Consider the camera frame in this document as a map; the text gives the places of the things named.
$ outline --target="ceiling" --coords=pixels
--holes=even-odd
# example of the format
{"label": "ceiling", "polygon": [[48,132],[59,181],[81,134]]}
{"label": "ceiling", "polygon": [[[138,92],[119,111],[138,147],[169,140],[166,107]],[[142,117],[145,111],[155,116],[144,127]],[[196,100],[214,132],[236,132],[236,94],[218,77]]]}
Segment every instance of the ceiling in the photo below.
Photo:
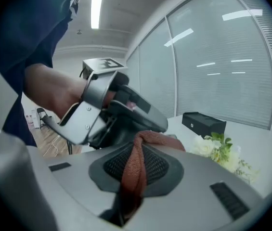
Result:
{"label": "ceiling", "polygon": [[80,0],[77,18],[70,22],[57,48],[79,45],[128,47],[131,35],[164,0],[103,0],[100,29],[91,29],[91,0]]}

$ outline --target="wooden floor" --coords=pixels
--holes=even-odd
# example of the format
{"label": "wooden floor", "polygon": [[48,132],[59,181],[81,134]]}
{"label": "wooden floor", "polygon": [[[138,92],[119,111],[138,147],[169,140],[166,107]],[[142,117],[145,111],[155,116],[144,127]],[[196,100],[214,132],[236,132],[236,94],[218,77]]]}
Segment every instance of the wooden floor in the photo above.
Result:
{"label": "wooden floor", "polygon": [[[38,146],[38,149],[41,153],[41,155],[44,155],[47,150],[49,151],[45,154],[45,158],[50,158],[50,157],[55,157],[57,154],[57,149],[54,147],[56,146],[58,148],[58,155],[57,156],[62,156],[62,155],[68,155],[68,149],[67,149],[67,144],[66,140],[63,139],[62,137],[59,137],[52,145],[52,142],[56,139],[58,134],[54,132],[52,129],[47,128],[46,126],[42,126],[41,129],[39,128],[34,128],[30,130],[35,142]],[[80,145],[73,145],[73,154],[78,154],[81,153],[81,148],[82,146]]]}

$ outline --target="person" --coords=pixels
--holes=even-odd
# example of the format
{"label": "person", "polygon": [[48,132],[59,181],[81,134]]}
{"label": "person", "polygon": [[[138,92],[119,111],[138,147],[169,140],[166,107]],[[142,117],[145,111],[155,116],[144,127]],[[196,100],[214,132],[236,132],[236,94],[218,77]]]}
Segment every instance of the person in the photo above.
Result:
{"label": "person", "polygon": [[[36,146],[21,105],[24,92],[37,105],[62,118],[79,102],[86,80],[52,67],[58,41],[76,16],[79,0],[13,0],[0,17],[0,73],[18,94],[3,131]],[[113,97],[109,93],[105,103]]]}

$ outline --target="flower bouquet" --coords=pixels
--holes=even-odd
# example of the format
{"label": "flower bouquet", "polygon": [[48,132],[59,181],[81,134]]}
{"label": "flower bouquet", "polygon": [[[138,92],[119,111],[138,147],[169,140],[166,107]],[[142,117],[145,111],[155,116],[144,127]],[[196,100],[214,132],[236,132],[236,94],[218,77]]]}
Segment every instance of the flower bouquet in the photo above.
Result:
{"label": "flower bouquet", "polygon": [[196,136],[191,153],[208,157],[231,173],[237,175],[249,184],[256,179],[257,172],[252,170],[250,164],[240,158],[241,148],[234,147],[230,138],[224,134],[211,133],[211,136]]}

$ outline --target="black box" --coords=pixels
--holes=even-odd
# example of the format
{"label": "black box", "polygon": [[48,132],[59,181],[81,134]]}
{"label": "black box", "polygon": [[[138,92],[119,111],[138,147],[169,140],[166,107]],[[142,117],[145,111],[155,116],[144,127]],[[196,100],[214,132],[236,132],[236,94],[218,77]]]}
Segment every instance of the black box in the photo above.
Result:
{"label": "black box", "polygon": [[191,131],[204,138],[206,135],[211,136],[211,132],[222,134],[226,129],[225,121],[203,115],[199,112],[185,112],[183,114],[182,124]]}

